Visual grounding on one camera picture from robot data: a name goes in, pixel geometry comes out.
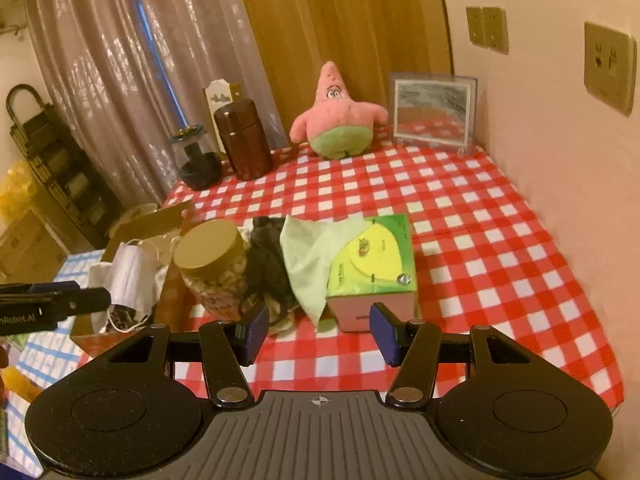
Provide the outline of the dark cloth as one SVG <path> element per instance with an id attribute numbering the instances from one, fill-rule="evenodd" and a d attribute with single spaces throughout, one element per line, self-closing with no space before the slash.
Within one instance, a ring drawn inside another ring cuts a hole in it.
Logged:
<path id="1" fill-rule="evenodd" d="M 290 330 L 295 322 L 294 311 L 299 306 L 280 244 L 283 227 L 283 218 L 253 219 L 244 271 L 246 289 L 239 304 L 239 314 L 244 314 L 263 302 L 269 309 L 270 335 Z"/>

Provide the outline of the white face mask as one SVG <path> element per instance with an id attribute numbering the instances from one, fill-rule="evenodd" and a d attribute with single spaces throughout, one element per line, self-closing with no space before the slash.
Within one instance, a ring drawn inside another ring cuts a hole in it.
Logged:
<path id="1" fill-rule="evenodd" d="M 171 259 L 171 242 L 139 240 L 120 243 L 111 262 L 95 263 L 88 286 L 104 287 L 112 304 L 91 315 L 95 333 L 128 334 L 152 321 Z"/>

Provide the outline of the light green cloth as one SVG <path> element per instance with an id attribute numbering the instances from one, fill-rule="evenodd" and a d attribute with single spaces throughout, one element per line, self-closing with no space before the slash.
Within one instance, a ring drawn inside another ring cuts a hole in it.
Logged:
<path id="1" fill-rule="evenodd" d="M 285 217 L 280 246 L 288 280 L 299 307 L 314 327 L 318 326 L 326 308 L 326 288 L 333 260 L 370 226 L 363 218 L 324 222 Z"/>

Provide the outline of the cardboard storage box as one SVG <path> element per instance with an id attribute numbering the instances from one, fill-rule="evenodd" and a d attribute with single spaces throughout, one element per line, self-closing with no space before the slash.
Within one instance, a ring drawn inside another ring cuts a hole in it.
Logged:
<path id="1" fill-rule="evenodd" d="M 52 282 L 66 253 L 31 211 L 14 220 L 1 235 L 1 283 Z"/>

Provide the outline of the yellow bottle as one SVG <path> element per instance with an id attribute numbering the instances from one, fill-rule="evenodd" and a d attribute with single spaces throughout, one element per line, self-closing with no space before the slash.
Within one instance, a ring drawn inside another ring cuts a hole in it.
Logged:
<path id="1" fill-rule="evenodd" d="M 37 385 L 14 366 L 2 368 L 1 388 L 4 391 L 15 393 L 28 403 L 35 400 L 43 392 L 40 385 Z"/>

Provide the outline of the green tissue box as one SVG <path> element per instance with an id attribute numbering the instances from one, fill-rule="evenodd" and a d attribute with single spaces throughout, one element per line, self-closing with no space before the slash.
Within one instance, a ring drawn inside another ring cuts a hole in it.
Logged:
<path id="1" fill-rule="evenodd" d="M 372 304 L 401 321 L 420 318 L 418 278 L 406 214 L 372 217 L 332 262 L 326 306 L 346 333 L 366 332 Z"/>

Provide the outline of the brown cardboard tray box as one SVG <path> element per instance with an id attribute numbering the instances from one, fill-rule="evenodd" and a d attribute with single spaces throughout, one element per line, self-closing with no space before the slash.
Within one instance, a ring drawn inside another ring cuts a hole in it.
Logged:
<path id="1" fill-rule="evenodd" d="M 194 300 L 172 253 L 192 226 L 191 202 L 120 224 L 88 278 L 90 287 L 106 288 L 111 300 L 104 312 L 76 316 L 70 330 L 73 343 L 95 358 L 149 324 L 183 330 Z"/>

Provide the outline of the yellow plastic bag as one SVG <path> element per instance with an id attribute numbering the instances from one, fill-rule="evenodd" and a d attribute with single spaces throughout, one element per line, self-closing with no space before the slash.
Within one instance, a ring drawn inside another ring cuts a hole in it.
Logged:
<path id="1" fill-rule="evenodd" d="M 0 216 L 2 230 L 29 210 L 36 193 L 37 185 L 29 164 L 24 160 L 17 160 L 1 178 Z"/>

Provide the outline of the beige waste bin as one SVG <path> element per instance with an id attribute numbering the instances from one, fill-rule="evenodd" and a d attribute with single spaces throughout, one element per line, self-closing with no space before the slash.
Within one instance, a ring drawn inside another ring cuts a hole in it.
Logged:
<path id="1" fill-rule="evenodd" d="M 158 203 L 145 203 L 127 209 L 110 227 L 108 236 L 113 238 L 120 226 L 145 214 L 152 214 L 157 211 L 158 208 L 160 208 Z"/>

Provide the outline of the dark glass jar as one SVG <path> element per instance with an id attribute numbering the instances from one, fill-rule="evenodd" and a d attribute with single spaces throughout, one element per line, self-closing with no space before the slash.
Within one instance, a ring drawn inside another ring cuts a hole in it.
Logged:
<path id="1" fill-rule="evenodd" d="M 204 191 L 224 177 L 222 162 L 210 135 L 201 125 L 179 130 L 171 139 L 178 174 L 193 191 Z"/>

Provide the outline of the pink starfish plush toy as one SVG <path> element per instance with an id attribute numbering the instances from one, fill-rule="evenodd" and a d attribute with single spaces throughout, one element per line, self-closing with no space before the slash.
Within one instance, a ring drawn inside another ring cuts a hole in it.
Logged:
<path id="1" fill-rule="evenodd" d="M 340 70 L 329 61 L 321 67 L 314 105 L 294 119 L 290 139 L 295 144 L 308 142 L 324 159 L 342 159 L 367 151 L 374 127 L 387 124 L 386 108 L 354 101 Z"/>

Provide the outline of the white wooden chair back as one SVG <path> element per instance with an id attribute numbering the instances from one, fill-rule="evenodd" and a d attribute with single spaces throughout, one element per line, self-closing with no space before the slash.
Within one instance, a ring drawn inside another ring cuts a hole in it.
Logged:
<path id="1" fill-rule="evenodd" d="M 212 80 L 204 89 L 205 99 L 209 109 L 210 118 L 214 126 L 214 133 L 218 150 L 222 156 L 227 157 L 226 149 L 222 143 L 220 131 L 215 120 L 215 113 L 221 107 L 242 99 L 242 87 L 238 82 L 229 82 L 225 79 Z"/>

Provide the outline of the wooden wardrobe door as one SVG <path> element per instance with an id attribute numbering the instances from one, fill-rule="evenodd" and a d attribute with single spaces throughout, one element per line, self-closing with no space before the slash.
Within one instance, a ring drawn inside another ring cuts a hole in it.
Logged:
<path id="1" fill-rule="evenodd" d="M 385 105 L 392 73 L 454 70 L 445 0 L 243 0 L 283 127 L 334 62 L 353 99 Z"/>

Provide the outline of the double wall switch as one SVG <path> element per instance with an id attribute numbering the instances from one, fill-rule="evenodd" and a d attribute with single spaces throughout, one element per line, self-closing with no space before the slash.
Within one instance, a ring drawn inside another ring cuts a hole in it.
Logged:
<path id="1" fill-rule="evenodd" d="M 474 46 L 488 48 L 501 54 L 509 53 L 506 10 L 498 6 L 467 6 L 465 14 L 469 38 Z"/>

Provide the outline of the wall power socket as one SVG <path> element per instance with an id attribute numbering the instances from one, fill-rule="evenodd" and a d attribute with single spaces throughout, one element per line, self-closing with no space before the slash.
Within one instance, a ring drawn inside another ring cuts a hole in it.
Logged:
<path id="1" fill-rule="evenodd" d="M 629 116 L 634 106 L 637 41 L 606 26 L 585 22 L 584 85 L 589 94 Z"/>

